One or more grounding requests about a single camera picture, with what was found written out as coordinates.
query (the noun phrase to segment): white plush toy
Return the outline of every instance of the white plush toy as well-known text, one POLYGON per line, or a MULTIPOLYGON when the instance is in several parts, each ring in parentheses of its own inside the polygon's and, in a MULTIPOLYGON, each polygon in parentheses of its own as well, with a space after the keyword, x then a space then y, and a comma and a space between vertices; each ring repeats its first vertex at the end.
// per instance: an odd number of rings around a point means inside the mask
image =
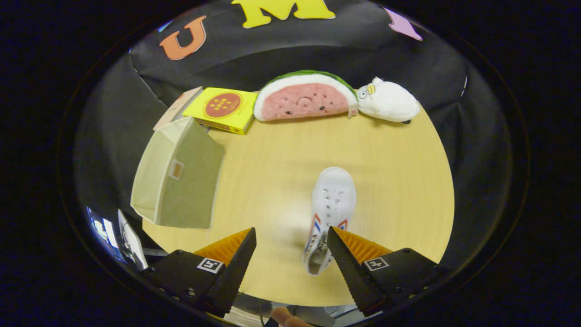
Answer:
POLYGON ((398 84, 379 77, 357 90, 357 100, 362 113, 391 122, 409 124, 419 112, 419 102, 413 95, 398 84))

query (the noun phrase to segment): watermelon plush toy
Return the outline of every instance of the watermelon plush toy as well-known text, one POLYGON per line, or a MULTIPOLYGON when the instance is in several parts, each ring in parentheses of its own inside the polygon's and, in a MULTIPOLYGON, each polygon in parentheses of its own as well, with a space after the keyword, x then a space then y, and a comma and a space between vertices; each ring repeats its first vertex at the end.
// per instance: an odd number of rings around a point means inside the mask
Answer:
POLYGON ((340 77, 300 70, 268 82, 256 98, 260 121, 335 115, 357 108, 357 94, 340 77))

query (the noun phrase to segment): cable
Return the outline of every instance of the cable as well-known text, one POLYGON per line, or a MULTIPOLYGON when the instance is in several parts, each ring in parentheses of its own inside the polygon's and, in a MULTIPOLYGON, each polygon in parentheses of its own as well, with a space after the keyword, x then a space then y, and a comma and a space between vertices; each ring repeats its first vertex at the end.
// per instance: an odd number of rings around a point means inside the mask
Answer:
POLYGON ((258 301, 258 306, 260 307, 260 323, 262 324, 262 327, 264 327, 264 319, 262 318, 262 299, 259 298, 258 301))

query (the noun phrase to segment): pink letter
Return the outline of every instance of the pink letter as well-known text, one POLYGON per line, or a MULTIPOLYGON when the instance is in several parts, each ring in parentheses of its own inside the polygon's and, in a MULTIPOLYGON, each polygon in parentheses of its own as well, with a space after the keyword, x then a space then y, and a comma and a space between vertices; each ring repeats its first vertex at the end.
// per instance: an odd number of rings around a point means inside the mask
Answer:
POLYGON ((392 23, 389 25, 389 27, 392 28, 392 30, 398 32, 398 33, 402 33, 404 35, 407 35, 409 37, 415 38, 418 41, 422 41, 423 38, 416 33, 416 31, 414 30, 414 27, 411 25, 410 21, 405 19, 404 17, 398 15, 397 13, 392 12, 391 10, 384 8, 385 11, 388 12, 389 17, 391 17, 392 19, 392 23))

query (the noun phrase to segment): black fabric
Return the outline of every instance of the black fabric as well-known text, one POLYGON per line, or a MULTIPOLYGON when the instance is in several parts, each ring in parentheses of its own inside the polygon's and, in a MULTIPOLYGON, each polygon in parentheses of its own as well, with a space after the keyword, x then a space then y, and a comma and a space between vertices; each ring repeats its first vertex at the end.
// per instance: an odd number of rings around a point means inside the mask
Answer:
POLYGON ((244 13, 230 2, 201 6, 162 32, 151 32, 103 78, 78 132, 76 178, 82 201, 104 216, 116 208, 136 216, 129 207, 131 187, 152 126, 186 90, 254 91, 299 69, 324 70, 353 87, 378 76, 414 94, 442 139, 456 204, 442 264, 455 268, 474 255, 503 209, 511 171, 502 108, 479 72, 419 27, 423 41, 393 31, 389 15, 370 2, 327 1, 336 19, 297 22, 291 15, 253 29, 242 27, 244 13), (191 35, 183 27, 202 15, 207 16, 206 42, 182 60, 169 60, 160 42, 180 31, 180 44, 189 44, 191 35))
POLYGON ((73 160, 81 203, 114 217, 109 220, 117 220, 117 209, 139 217, 129 205, 135 171, 166 110, 141 81, 129 55, 111 67, 87 99, 78 125, 73 160))

